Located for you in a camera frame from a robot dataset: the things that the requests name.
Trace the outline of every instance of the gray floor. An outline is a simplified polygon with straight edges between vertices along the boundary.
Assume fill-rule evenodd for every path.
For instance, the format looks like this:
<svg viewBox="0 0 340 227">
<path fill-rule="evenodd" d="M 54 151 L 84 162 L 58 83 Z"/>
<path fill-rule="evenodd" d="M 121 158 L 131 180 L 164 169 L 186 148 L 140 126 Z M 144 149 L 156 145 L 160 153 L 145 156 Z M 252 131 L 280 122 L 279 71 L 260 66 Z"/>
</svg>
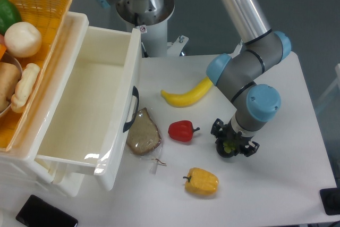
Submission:
<svg viewBox="0 0 340 227">
<path fill-rule="evenodd" d="M 285 32 L 300 59 L 313 102 L 336 78 L 340 63 L 339 0 L 258 0 L 273 30 Z M 104 10 L 95 0 L 73 0 L 71 11 L 85 13 L 90 25 L 124 30 L 114 8 Z M 231 52 L 240 38 L 220 0 L 175 0 L 168 22 L 168 40 L 190 38 L 188 55 Z M 318 115 L 331 163 L 340 159 L 340 97 Z"/>
</svg>

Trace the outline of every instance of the wicker basket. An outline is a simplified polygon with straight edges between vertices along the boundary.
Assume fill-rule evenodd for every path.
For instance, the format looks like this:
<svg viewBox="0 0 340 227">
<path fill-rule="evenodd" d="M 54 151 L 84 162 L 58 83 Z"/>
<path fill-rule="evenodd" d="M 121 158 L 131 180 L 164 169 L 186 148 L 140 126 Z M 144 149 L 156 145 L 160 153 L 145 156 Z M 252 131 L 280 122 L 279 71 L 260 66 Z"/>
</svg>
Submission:
<svg viewBox="0 0 340 227">
<path fill-rule="evenodd" d="M 40 66 L 40 73 L 22 114 L 10 111 L 0 120 L 0 151 L 9 151 L 27 120 L 30 107 L 43 80 L 61 27 L 72 0 L 9 0 L 18 8 L 22 20 L 33 24 L 42 35 L 39 52 L 30 58 L 18 58 L 23 69 L 28 63 Z"/>
</svg>

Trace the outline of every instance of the black phone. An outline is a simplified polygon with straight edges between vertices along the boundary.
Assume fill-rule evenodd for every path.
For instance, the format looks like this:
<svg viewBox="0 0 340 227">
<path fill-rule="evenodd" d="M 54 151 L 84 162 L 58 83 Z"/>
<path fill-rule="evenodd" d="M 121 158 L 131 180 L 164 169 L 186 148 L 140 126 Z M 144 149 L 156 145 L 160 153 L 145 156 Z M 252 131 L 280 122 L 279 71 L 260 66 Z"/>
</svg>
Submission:
<svg viewBox="0 0 340 227">
<path fill-rule="evenodd" d="M 50 205 L 35 195 L 31 195 L 16 218 L 29 227 L 76 227 L 78 220 Z"/>
</svg>

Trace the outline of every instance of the white storage bin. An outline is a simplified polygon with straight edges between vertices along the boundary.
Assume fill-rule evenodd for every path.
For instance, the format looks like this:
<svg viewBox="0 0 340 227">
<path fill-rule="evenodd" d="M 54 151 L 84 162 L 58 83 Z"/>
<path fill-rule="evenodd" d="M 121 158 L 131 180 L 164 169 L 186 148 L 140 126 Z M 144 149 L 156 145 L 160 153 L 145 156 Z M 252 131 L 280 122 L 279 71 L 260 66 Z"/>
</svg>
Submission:
<svg viewBox="0 0 340 227">
<path fill-rule="evenodd" d="M 75 196 L 88 174 L 112 189 L 138 97 L 140 38 L 139 30 L 89 27 L 84 14 L 69 12 L 29 121 L 0 153 L 0 182 L 13 173 Z"/>
</svg>

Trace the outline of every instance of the warning sticker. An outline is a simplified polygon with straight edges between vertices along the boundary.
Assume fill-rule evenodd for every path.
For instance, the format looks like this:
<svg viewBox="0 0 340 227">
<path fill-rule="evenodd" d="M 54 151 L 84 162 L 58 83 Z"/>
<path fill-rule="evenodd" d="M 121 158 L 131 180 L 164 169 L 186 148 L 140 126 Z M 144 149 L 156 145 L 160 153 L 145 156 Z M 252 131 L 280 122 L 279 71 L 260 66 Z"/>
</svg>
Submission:
<svg viewBox="0 0 340 227">
<path fill-rule="evenodd" d="M 148 32 L 147 26 L 146 26 L 146 25 L 141 25 L 141 26 L 138 26 L 137 28 L 140 30 L 140 32 L 141 32 L 142 34 Z"/>
</svg>

